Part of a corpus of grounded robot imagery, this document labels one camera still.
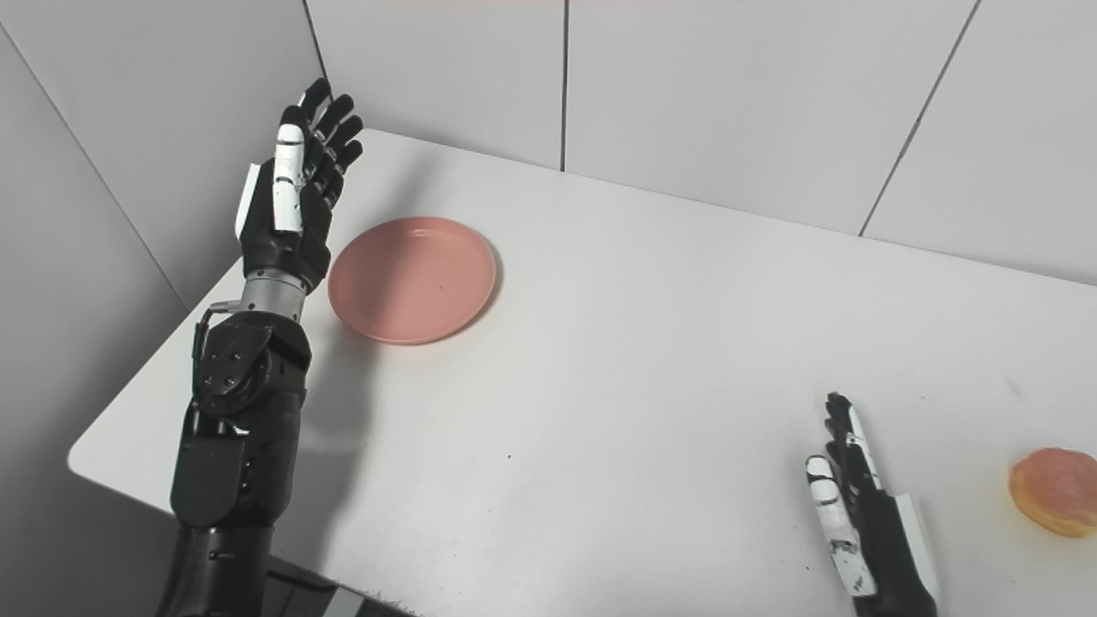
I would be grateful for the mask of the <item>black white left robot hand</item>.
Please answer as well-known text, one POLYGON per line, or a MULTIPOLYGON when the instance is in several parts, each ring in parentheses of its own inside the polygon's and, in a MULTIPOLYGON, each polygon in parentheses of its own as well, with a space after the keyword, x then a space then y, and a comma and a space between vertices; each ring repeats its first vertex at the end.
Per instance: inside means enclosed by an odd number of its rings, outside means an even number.
POLYGON ((242 247, 244 276, 269 269, 297 278, 314 291, 327 274, 327 242, 344 175, 363 153, 364 128, 353 98, 332 96, 314 81, 279 117, 273 156, 249 165, 234 231, 242 247))

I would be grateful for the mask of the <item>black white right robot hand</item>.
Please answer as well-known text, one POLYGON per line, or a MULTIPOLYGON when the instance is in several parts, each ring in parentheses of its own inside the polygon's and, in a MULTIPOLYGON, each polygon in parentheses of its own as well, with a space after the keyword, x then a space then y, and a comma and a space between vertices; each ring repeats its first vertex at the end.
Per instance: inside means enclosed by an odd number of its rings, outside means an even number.
POLYGON ((853 402, 825 401, 825 455, 806 460, 806 480, 828 554, 857 616, 937 616, 940 585, 908 494, 887 491, 853 402))

